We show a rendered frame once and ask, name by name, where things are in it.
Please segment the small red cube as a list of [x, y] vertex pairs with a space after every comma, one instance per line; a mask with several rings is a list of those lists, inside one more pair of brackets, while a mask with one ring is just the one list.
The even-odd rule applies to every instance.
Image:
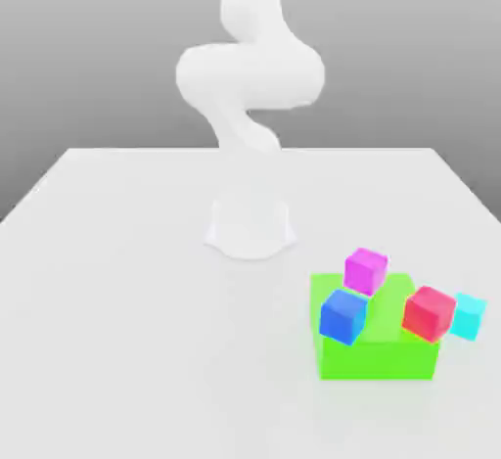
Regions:
[[456, 298], [423, 286], [405, 301], [401, 326], [429, 343], [436, 343], [452, 325], [456, 305]]

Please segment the small cyan cube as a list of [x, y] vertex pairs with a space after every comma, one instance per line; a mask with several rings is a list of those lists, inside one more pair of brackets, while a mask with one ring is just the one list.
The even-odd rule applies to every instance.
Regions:
[[477, 336], [487, 301], [457, 293], [454, 317], [449, 329], [451, 335], [473, 342]]

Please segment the small magenta cube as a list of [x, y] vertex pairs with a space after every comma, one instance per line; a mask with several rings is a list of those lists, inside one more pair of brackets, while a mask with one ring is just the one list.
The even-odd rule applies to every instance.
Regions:
[[344, 262], [343, 285], [370, 298], [384, 283], [387, 267], [386, 255], [358, 248]]

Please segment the large green box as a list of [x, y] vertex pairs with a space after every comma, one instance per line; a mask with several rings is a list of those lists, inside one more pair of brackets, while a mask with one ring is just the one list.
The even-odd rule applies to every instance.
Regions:
[[416, 291], [411, 277], [389, 273], [368, 299], [364, 329], [352, 345], [319, 332], [321, 305], [342, 286], [342, 274], [310, 276], [310, 330], [322, 380], [430, 380], [440, 342], [430, 343], [401, 327], [407, 297]]

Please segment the small blue cube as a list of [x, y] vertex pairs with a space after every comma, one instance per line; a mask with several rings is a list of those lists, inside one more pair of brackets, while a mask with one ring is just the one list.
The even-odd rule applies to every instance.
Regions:
[[348, 291], [334, 290], [322, 303], [319, 333], [344, 345], [353, 345], [362, 332], [368, 300]]

